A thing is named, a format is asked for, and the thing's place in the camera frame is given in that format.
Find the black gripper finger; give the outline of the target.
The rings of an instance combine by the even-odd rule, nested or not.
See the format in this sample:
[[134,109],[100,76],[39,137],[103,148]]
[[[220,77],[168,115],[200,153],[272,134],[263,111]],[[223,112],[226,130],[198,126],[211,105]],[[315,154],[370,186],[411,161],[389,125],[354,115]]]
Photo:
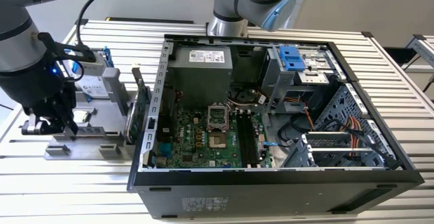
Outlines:
[[73,122],[73,108],[75,96],[63,91],[37,102],[33,107],[35,133],[53,135],[65,132],[65,135],[75,140],[77,125]]

